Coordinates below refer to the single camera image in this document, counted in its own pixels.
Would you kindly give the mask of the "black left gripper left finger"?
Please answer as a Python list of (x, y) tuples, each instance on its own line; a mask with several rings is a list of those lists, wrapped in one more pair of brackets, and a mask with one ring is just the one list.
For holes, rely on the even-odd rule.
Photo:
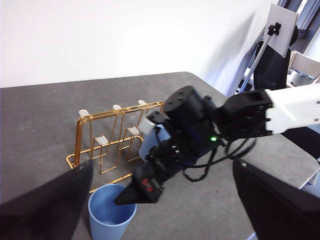
[(2, 240), (70, 240), (93, 179), (88, 160), (0, 206)]

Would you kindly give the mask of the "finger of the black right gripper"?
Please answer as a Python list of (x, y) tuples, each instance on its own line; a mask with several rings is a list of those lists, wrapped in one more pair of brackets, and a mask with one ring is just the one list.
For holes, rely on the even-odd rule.
[(134, 171), (130, 184), (114, 199), (116, 205), (155, 204), (164, 191), (166, 178), (161, 174)]

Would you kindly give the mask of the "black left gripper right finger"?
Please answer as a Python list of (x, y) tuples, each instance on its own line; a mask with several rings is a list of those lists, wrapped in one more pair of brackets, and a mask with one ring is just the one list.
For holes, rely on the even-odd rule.
[(234, 159), (238, 196), (260, 240), (318, 240), (320, 199), (254, 165)]

